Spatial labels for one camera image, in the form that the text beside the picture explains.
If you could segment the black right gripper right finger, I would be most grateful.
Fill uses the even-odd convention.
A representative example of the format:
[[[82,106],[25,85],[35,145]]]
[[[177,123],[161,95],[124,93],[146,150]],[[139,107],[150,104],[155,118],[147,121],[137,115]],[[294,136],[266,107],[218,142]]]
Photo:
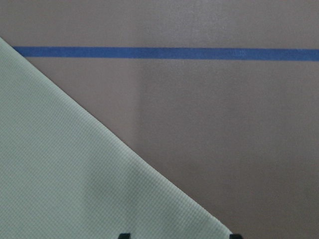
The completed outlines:
[[[230,234],[229,239],[240,239],[240,234]]]

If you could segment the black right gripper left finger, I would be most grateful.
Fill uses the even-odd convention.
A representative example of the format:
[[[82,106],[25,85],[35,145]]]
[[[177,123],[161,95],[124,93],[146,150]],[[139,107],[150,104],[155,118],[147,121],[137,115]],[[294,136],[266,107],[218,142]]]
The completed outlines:
[[[131,234],[130,233],[121,233],[118,236],[118,239],[130,239],[131,238]]]

